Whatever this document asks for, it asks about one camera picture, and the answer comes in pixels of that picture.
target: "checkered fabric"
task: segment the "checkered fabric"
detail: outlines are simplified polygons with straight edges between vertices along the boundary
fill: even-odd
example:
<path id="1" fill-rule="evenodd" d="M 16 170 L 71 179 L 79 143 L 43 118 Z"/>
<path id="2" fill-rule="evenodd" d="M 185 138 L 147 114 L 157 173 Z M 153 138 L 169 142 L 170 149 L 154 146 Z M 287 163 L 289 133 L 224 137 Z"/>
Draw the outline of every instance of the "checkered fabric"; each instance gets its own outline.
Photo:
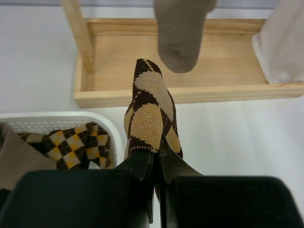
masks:
<path id="1" fill-rule="evenodd" d="M 89 162 L 101 169 L 116 165 L 109 134 L 96 123 L 52 131 L 48 135 L 23 133 L 25 142 L 57 162 L 58 169 L 87 168 Z"/>
<path id="2" fill-rule="evenodd" d="M 158 153 L 162 134 L 182 157 L 174 101 L 160 69 L 149 60 L 137 60 L 133 99 L 124 117 L 124 129 L 128 137 L 125 158 L 134 150 Z"/>

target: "gray cloth in basket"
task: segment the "gray cloth in basket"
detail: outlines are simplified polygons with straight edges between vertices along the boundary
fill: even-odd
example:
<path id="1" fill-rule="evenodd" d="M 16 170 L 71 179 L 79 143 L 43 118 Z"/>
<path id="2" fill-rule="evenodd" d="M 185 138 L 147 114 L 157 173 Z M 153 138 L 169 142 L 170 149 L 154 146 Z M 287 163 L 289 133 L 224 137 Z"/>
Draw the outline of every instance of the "gray cloth in basket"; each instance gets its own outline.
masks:
<path id="1" fill-rule="evenodd" d="M 0 123 L 0 189 L 14 189 L 29 171 L 55 170 L 54 160 L 24 142 L 6 123 Z"/>

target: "plastic basket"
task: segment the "plastic basket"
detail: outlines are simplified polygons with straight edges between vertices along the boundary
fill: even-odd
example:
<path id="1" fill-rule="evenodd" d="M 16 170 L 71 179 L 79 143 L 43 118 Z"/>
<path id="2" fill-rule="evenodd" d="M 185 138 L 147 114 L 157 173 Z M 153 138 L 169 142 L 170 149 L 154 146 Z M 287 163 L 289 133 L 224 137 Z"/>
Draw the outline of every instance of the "plastic basket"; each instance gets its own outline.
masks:
<path id="1" fill-rule="evenodd" d="M 90 112 L 42 112 L 0 114 L 0 122 L 7 122 L 17 132 L 48 134 L 53 130 L 67 129 L 95 122 L 105 129 L 111 139 L 117 164 L 124 160 L 122 140 L 114 124 L 102 115 Z"/>

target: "wooden base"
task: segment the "wooden base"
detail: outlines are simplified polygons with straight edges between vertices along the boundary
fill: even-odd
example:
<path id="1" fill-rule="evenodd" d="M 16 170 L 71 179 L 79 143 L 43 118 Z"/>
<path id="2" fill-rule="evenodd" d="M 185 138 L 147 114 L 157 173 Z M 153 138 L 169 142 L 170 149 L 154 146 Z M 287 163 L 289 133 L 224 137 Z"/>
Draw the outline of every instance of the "wooden base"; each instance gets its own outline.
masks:
<path id="1" fill-rule="evenodd" d="M 95 73 L 87 74 L 78 56 L 74 99 L 81 108 L 127 106 L 136 60 L 156 63 L 175 103 L 297 97 L 304 84 L 266 82 L 252 48 L 261 19 L 208 19 L 195 68 L 171 72 L 160 60 L 154 19 L 88 19 Z"/>

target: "hanging white fabric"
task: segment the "hanging white fabric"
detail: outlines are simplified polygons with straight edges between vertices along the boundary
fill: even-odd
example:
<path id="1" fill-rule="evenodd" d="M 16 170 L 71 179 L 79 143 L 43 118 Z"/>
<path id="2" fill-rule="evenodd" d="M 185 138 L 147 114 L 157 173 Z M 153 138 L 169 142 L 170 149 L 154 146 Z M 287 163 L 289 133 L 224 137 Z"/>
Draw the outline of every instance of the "hanging white fabric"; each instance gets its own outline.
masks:
<path id="1" fill-rule="evenodd" d="M 269 83 L 304 82 L 304 0 L 281 0 L 253 47 Z"/>

